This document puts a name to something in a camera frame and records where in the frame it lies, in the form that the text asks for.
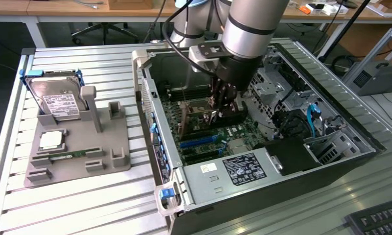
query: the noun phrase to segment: gray floor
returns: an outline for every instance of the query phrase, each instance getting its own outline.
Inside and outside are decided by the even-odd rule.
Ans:
[[[145,39],[150,23],[130,23],[130,30],[139,35],[141,41]],[[299,40],[303,45],[311,50],[318,43],[318,40],[323,34],[318,30],[318,26],[298,26],[293,25],[293,28],[298,31],[307,31],[305,35],[301,32],[295,32],[287,24],[281,24],[275,33],[275,37],[293,37]],[[87,28],[87,23],[75,23],[76,30]],[[76,46],[71,39],[68,23],[42,23],[44,31],[44,37],[48,41],[50,47],[74,47]],[[161,39],[161,27],[155,30],[153,39]],[[84,46],[102,45],[102,31],[95,31],[84,36],[79,37]],[[134,43],[134,39],[111,31],[107,37],[107,44],[130,44]],[[23,48],[35,47],[31,39],[28,29],[23,23],[0,23],[0,63],[8,65],[12,68],[18,68],[19,55],[11,52],[7,48],[11,48],[15,52],[20,53]],[[337,50],[331,54],[327,62],[333,61],[333,58],[338,55],[347,54],[343,47],[338,46]],[[0,130],[3,125],[3,119],[6,115],[7,103],[11,95],[11,88],[15,81],[16,71],[0,66]]]

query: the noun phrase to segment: aluminum table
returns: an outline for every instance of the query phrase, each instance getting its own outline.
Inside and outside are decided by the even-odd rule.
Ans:
[[[370,106],[346,94],[347,87],[314,55],[290,39],[282,43],[334,94],[377,139],[387,154],[355,169],[329,187],[230,221],[198,235],[350,234],[345,216],[392,200],[392,126]],[[120,101],[127,109],[133,152],[130,171],[24,188],[36,127],[38,107],[16,76],[0,134],[0,235],[27,234],[169,234],[157,210],[149,152],[135,105],[131,52],[163,44],[38,49],[23,55],[19,70],[80,68],[87,85],[96,86],[99,107]]]

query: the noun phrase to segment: keyboard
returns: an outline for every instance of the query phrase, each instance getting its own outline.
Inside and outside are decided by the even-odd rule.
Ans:
[[[392,201],[346,217],[357,235],[392,235]]]

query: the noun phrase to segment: warning label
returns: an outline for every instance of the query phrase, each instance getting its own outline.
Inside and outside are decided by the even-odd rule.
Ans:
[[[44,100],[55,117],[80,114],[74,94],[44,95]]]
[[[267,177],[254,153],[230,158],[223,162],[237,186]]]

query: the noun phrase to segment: hard drive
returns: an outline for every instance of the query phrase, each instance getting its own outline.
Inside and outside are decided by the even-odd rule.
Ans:
[[[80,111],[88,109],[80,96],[80,73],[30,71],[24,83],[44,114],[52,114],[59,121],[80,118]]]

